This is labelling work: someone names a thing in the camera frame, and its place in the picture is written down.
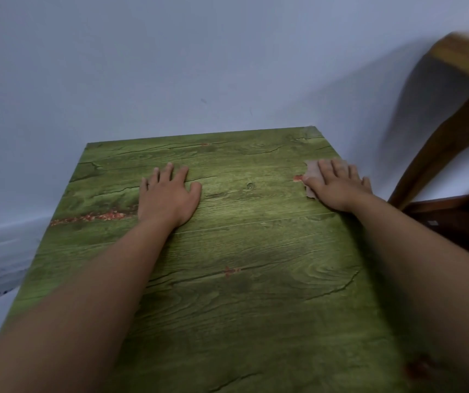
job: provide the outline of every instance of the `green wooden board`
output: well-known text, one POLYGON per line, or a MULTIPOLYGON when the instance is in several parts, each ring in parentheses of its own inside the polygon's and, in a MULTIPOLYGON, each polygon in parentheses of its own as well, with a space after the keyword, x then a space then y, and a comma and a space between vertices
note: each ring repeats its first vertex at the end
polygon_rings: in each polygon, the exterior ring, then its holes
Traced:
POLYGON ((169 239, 105 390, 407 391, 417 348, 361 227, 293 182, 304 160, 334 156, 315 127, 88 144, 10 316, 130 229, 140 178, 172 161, 203 184, 201 203, 169 239))

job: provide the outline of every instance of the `wooden furniture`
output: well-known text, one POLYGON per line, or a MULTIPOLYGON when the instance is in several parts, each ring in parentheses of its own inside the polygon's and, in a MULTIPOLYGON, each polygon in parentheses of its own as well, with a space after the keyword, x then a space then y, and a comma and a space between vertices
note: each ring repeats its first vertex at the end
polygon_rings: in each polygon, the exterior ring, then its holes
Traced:
MULTIPOLYGON (((469 33, 451 33, 429 55, 469 74, 469 33)), ((469 99, 430 136, 402 175, 390 204, 404 209, 457 154, 469 147, 469 99)))
POLYGON ((361 227, 293 182, 305 159, 335 155, 315 127, 88 144, 10 318, 130 229, 140 178, 171 160, 202 182, 201 203, 169 239, 105 391, 408 391, 405 355, 421 348, 361 227))

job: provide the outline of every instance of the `wooden chair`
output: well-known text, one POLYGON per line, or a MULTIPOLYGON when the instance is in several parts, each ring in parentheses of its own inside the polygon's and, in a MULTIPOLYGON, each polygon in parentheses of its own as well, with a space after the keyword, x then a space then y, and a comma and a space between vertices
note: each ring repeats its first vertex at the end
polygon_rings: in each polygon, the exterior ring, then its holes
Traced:
MULTIPOLYGON (((469 33, 453 32, 428 54, 469 74, 469 33)), ((457 154, 469 147, 469 99, 430 136, 408 166, 389 203, 403 210, 457 154)))

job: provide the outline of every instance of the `white wall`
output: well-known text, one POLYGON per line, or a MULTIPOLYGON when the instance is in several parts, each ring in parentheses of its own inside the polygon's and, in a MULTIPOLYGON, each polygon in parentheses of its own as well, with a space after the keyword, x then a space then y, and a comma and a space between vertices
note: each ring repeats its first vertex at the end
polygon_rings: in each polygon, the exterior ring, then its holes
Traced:
MULTIPOLYGON (((316 125, 388 197, 469 96, 415 68, 453 30, 469 0, 0 0, 0 225, 33 251, 86 142, 182 133, 316 125)), ((468 193, 464 156, 420 199, 468 193)))

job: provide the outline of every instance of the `forearm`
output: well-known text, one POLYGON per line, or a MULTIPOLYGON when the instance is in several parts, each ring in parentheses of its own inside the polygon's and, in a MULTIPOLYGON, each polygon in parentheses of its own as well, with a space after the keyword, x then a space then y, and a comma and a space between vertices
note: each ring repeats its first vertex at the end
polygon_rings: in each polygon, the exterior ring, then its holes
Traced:
POLYGON ((353 213, 446 355, 469 372, 469 253, 372 195, 353 213))
POLYGON ((163 221, 138 224, 9 325, 0 335, 0 392, 93 388, 118 354, 171 230, 163 221))

